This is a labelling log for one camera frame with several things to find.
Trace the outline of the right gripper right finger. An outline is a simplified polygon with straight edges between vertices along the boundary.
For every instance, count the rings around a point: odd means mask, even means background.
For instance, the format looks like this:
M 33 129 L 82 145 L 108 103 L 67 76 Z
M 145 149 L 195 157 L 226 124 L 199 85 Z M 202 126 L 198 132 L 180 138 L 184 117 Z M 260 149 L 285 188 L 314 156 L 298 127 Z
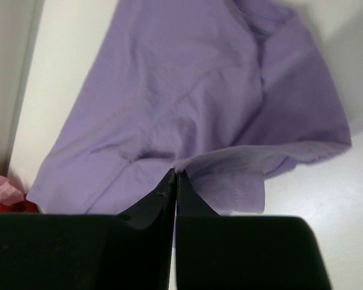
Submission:
M 330 289 L 316 237 L 294 216 L 221 216 L 178 177 L 178 289 Z

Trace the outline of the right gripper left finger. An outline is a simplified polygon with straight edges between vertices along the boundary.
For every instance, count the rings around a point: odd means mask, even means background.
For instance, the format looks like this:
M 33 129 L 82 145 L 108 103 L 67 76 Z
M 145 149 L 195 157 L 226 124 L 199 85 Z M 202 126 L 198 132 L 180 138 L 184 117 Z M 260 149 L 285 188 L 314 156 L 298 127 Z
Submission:
M 175 172 L 117 215 L 0 214 L 0 289 L 168 289 Z

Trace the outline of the purple t-shirt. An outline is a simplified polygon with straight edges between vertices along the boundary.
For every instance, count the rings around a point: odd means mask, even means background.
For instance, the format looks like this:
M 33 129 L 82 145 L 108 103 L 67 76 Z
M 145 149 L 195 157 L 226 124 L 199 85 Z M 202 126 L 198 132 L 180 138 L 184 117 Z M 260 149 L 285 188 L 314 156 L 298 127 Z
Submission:
M 351 143 L 296 10 L 120 1 L 27 198 L 46 213 L 117 214 L 174 169 L 219 213 L 262 212 L 265 179 Z

